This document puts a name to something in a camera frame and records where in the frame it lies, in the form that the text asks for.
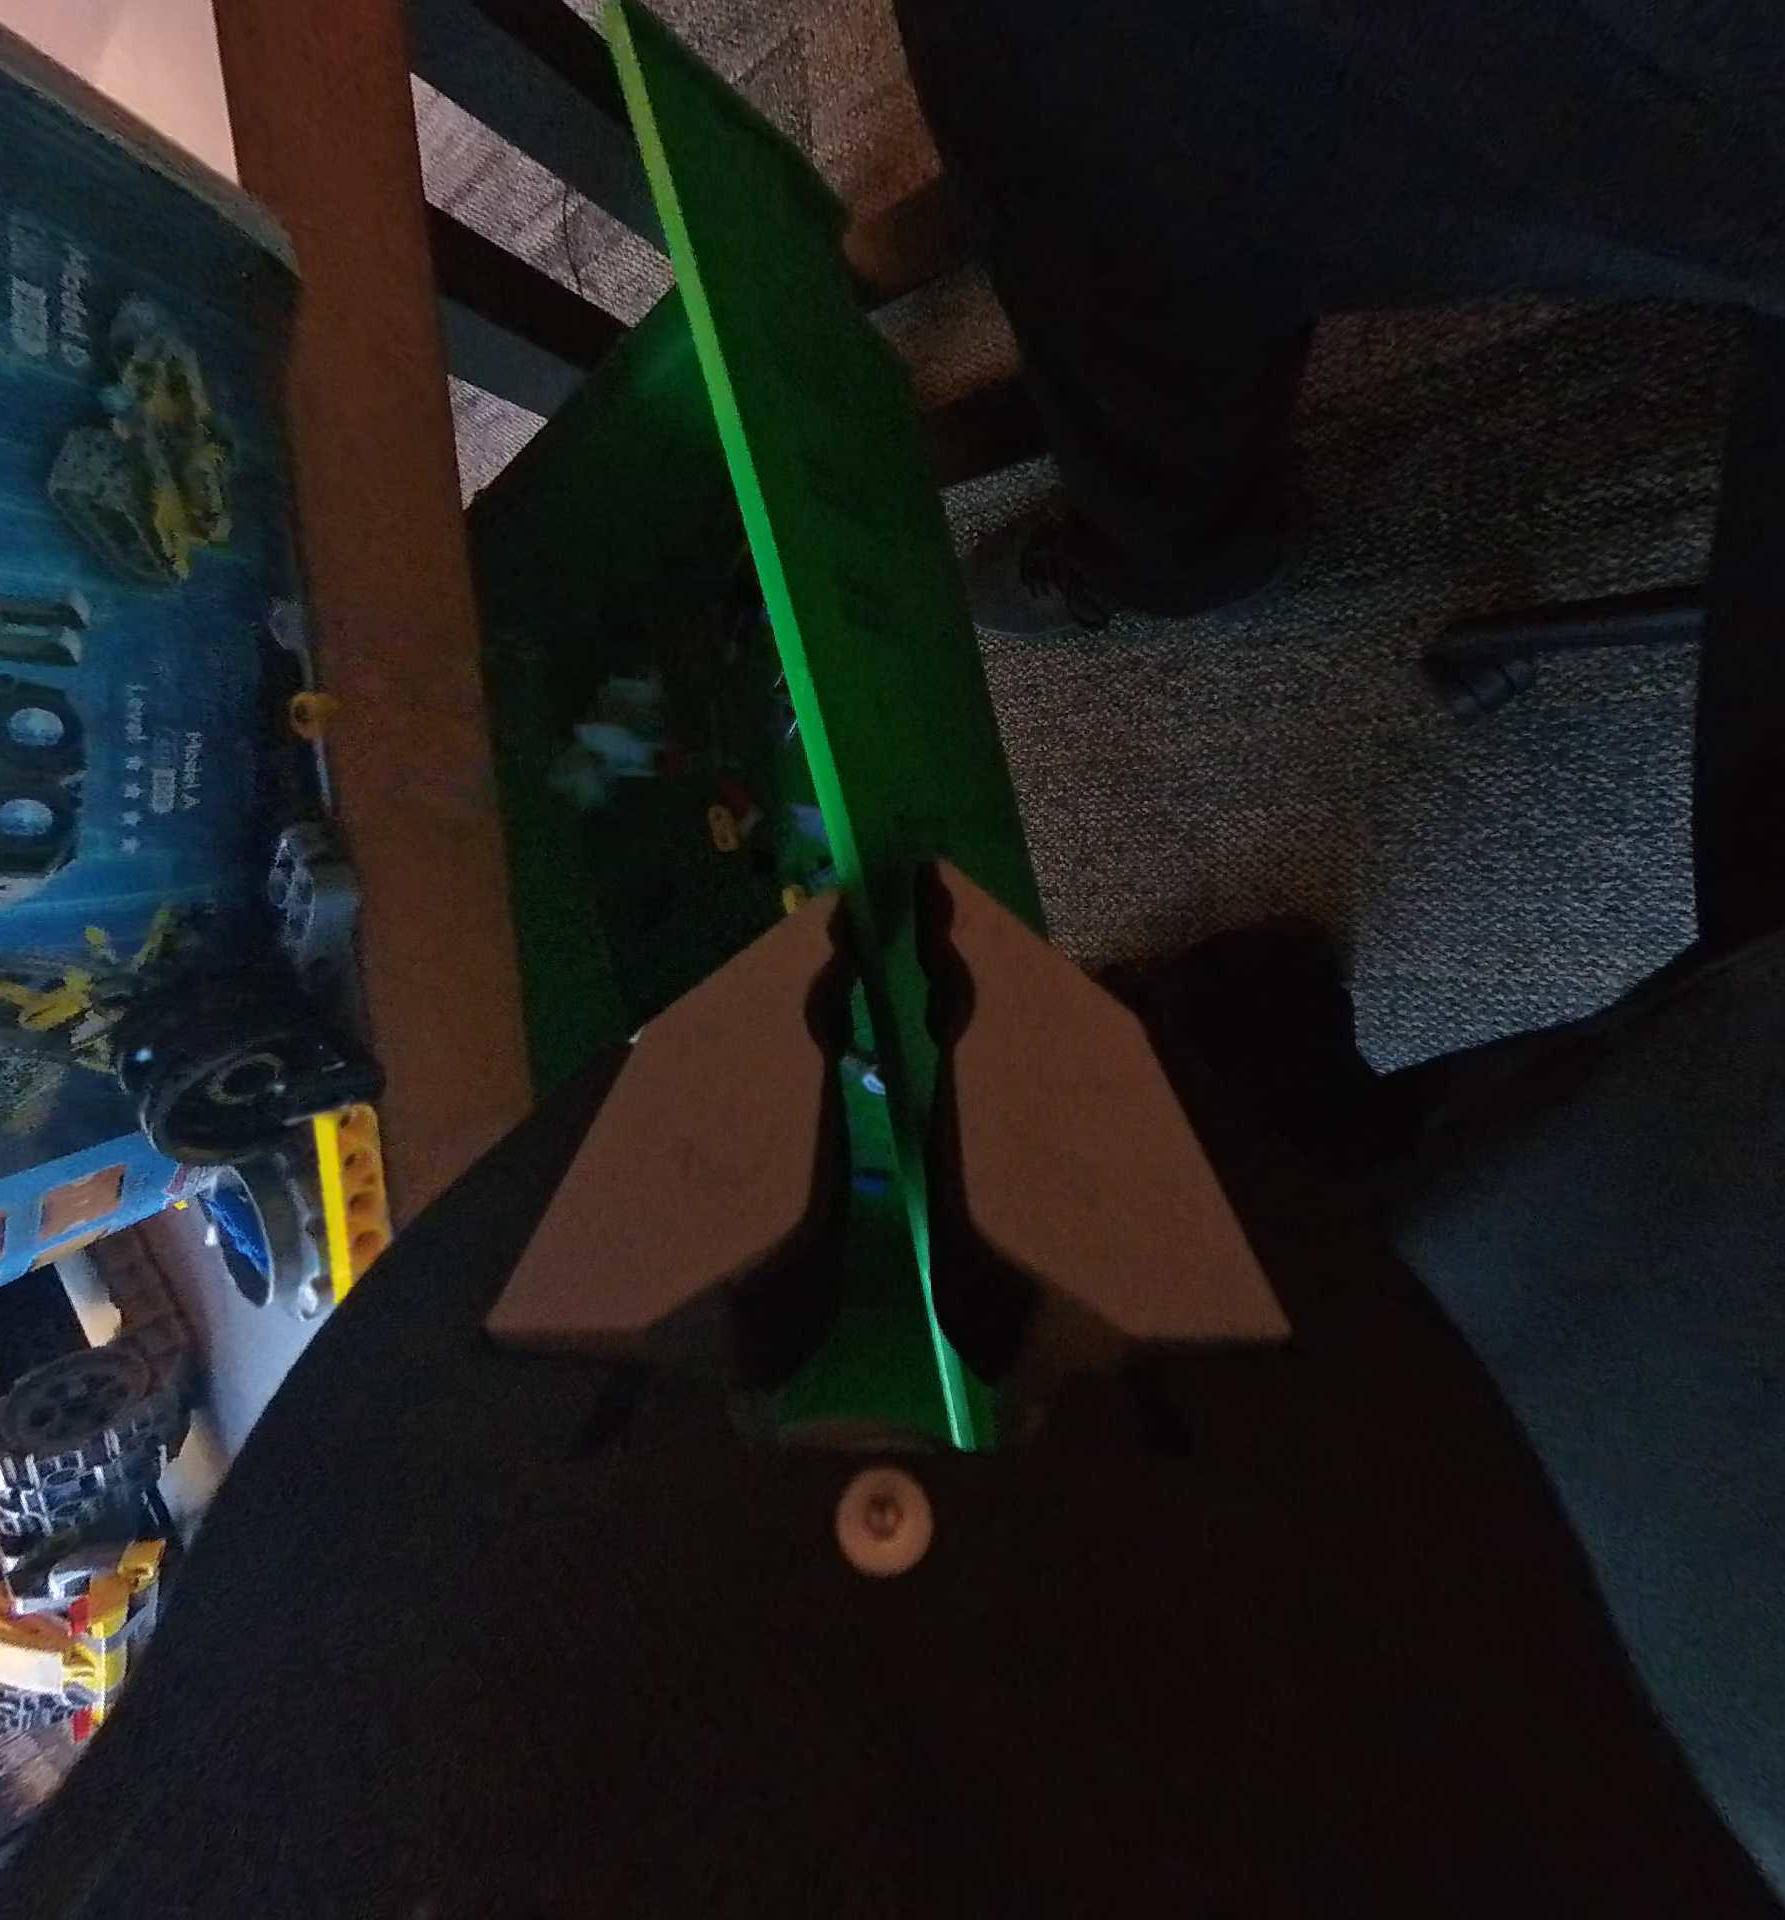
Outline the person's shoe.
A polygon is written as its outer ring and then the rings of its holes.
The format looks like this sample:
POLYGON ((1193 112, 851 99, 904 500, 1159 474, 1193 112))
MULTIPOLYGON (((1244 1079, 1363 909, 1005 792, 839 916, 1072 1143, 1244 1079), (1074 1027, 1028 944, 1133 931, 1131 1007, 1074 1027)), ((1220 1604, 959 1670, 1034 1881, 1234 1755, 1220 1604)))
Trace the person's shoe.
POLYGON ((1065 472, 981 532, 959 561, 976 625, 1009 640, 1103 632, 1117 617, 1193 620, 1258 598, 1282 577, 1301 523, 1287 460, 1241 474, 1208 507, 1160 497, 1088 502, 1065 472))

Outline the green plastic storage box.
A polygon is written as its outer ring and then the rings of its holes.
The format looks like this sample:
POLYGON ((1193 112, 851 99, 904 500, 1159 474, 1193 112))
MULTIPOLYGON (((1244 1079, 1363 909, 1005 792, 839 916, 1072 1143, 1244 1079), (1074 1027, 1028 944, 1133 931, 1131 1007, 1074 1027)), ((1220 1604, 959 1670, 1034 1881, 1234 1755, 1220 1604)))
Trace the green plastic storage box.
POLYGON ((610 674, 684 710, 784 674, 858 935, 853 1239, 835 1331, 775 1391, 789 1435, 976 1449, 986 1387, 933 1311, 925 1139, 938 1048, 915 872, 951 861, 1046 931, 948 506, 904 359, 806 151, 651 8, 600 34, 676 287, 467 511, 529 1066, 562 1087, 636 1036, 553 754, 610 674))

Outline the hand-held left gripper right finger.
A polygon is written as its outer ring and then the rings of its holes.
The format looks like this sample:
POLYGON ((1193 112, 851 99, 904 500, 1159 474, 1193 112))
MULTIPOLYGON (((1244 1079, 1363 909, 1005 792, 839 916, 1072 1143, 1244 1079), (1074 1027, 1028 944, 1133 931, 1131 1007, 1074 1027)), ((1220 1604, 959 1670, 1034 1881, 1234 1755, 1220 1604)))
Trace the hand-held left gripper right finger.
POLYGON ((1270 1350, 1291 1313, 1146 1024, 951 861, 915 872, 938 1048, 928 1262, 996 1426, 1150 1355, 1270 1350))

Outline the yellow grey toy robot model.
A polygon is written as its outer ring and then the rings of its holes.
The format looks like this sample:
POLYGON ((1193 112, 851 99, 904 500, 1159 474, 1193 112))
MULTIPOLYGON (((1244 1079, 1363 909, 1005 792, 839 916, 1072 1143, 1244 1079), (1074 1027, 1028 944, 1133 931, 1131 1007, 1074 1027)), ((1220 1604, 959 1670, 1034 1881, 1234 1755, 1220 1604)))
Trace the yellow grey toy robot model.
POLYGON ((143 1257, 94 1274, 116 1331, 88 1340, 59 1279, 0 1313, 0 1733, 69 1756, 109 1718, 166 1566, 161 1481, 189 1443, 195 1342, 143 1257))

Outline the pile of toy building pieces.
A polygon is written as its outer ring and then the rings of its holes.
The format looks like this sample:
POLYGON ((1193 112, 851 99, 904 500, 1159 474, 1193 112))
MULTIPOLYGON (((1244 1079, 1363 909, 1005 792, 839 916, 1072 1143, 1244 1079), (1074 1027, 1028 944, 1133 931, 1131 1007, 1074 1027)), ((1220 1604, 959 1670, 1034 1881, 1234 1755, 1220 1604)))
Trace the pile of toy building pieces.
POLYGON ((778 667, 731 669, 693 710, 651 669, 610 674, 548 782, 577 805, 631 1025, 839 888, 778 667))
POLYGON ((116 1076, 149 1146, 190 1170, 248 1306, 318 1323, 355 1274, 318 1121, 373 1105, 384 1072, 359 977, 361 885, 332 813, 331 696, 297 601, 273 605, 257 667, 236 861, 172 907, 161 958, 141 965, 116 1076))

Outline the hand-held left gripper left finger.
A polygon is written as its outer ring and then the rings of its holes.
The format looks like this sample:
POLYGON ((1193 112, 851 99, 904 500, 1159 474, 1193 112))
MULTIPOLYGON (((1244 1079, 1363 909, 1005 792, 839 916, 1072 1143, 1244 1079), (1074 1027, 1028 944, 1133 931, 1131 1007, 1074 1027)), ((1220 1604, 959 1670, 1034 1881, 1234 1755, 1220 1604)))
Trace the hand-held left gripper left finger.
POLYGON ((789 1382, 841 1308, 851 1031, 849 907, 821 894, 641 1027, 487 1335, 789 1382))

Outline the blue toy set carton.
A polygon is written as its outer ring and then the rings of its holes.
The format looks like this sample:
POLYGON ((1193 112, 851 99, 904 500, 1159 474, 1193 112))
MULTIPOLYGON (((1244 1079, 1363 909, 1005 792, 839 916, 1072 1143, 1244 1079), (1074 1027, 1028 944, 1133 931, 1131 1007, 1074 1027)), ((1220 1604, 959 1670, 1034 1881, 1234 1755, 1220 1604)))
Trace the blue toy set carton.
POLYGON ((179 1189, 111 1031, 275 960, 283 227, 0 24, 0 1284, 179 1189))

